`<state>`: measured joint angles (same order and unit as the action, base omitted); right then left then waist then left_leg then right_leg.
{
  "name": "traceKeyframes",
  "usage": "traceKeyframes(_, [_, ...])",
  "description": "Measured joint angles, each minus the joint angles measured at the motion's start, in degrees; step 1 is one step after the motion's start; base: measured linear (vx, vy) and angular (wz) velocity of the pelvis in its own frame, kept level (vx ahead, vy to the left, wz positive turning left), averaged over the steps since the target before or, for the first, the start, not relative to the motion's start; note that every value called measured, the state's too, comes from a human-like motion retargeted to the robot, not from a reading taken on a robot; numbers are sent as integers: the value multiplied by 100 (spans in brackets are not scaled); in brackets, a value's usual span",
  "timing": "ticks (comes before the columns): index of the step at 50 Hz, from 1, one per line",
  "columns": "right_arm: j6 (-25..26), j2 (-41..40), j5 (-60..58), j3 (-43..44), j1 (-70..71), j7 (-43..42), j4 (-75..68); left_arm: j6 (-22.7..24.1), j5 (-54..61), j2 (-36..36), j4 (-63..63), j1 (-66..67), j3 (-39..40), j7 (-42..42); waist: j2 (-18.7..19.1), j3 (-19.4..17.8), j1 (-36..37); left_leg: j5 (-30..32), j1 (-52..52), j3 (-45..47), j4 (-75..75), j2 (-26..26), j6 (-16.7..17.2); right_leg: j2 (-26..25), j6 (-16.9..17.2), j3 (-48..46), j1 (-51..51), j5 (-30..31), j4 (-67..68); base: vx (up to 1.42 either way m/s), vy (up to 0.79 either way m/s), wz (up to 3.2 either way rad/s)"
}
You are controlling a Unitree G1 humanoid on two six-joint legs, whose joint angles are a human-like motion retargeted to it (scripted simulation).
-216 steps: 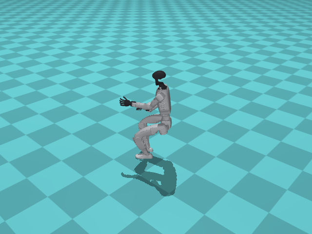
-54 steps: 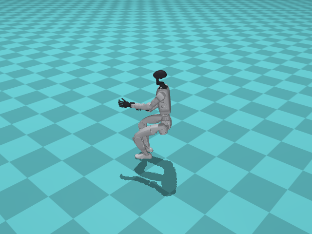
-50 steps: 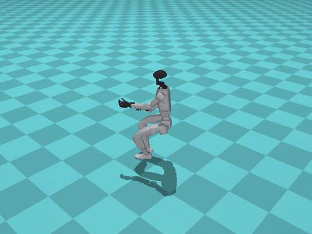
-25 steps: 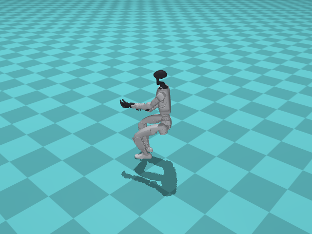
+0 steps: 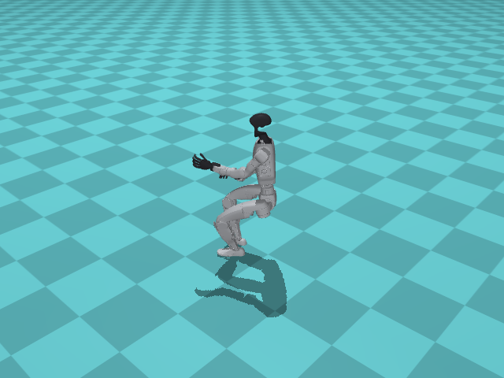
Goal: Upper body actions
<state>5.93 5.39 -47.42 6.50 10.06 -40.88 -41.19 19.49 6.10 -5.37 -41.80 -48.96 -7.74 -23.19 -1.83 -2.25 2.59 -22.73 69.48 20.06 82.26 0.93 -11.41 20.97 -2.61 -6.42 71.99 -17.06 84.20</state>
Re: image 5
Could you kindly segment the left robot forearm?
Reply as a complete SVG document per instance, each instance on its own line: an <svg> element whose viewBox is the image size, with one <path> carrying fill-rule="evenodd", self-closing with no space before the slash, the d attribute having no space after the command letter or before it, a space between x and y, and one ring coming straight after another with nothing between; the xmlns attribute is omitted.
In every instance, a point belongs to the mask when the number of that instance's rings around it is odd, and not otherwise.
<svg viewBox="0 0 504 378"><path fill-rule="evenodd" d="M219 163L218 163L219 164ZM214 166L213 171L219 173L221 176L230 176L231 178L243 178L245 173L242 169L229 168L220 164L220 167Z"/></svg>

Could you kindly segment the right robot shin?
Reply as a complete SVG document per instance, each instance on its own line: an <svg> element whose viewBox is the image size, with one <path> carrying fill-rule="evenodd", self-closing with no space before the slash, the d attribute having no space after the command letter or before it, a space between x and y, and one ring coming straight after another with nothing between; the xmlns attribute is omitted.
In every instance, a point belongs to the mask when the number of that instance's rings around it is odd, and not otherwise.
<svg viewBox="0 0 504 378"><path fill-rule="evenodd" d="M222 204L223 204L223 200L222 200ZM237 199L236 199L236 205L237 205ZM226 209L228 209L224 205L223 205L223 208L224 208L224 211ZM233 231L234 231L235 236L236 236L235 240L240 240L240 237L242 238L240 227L239 227L239 222L240 222L240 220L231 220L230 221L230 224L232 225Z"/></svg>

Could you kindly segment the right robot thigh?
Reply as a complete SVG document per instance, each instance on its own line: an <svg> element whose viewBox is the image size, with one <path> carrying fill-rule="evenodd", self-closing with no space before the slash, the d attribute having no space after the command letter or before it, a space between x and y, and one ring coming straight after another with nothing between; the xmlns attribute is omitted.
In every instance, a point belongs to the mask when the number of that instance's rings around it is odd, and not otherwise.
<svg viewBox="0 0 504 378"><path fill-rule="evenodd" d="M236 188L234 191L231 191L225 196L223 205L229 209L236 205L236 199L251 200L259 197L260 191L261 185L259 184L249 184Z"/></svg>

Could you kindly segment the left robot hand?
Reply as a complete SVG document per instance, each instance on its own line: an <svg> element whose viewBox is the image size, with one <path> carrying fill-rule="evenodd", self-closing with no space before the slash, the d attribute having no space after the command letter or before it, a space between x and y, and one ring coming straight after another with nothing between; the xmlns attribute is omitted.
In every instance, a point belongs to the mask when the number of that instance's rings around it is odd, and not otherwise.
<svg viewBox="0 0 504 378"><path fill-rule="evenodd" d="M213 167L214 166L217 166L217 167L220 167L221 165L216 163L216 162L210 162L210 161L207 161L206 158L200 153L200 155L202 156L203 159L200 159L198 158L196 155L194 155L194 157L192 158L193 159L193 166L195 168L198 168L198 169L210 169L210 171L213 171ZM197 160L196 160L197 159ZM196 163L197 162L197 163Z"/></svg>

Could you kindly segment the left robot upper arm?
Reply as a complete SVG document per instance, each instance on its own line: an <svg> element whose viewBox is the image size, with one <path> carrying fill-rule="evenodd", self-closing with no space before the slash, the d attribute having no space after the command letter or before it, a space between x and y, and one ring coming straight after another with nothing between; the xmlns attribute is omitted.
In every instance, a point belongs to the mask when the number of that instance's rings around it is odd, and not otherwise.
<svg viewBox="0 0 504 378"><path fill-rule="evenodd" d="M254 170L256 170L260 165L264 164L269 159L270 152L266 149L260 149L254 157L247 163L246 167L241 167L245 173L245 176L240 179L247 178Z"/></svg>

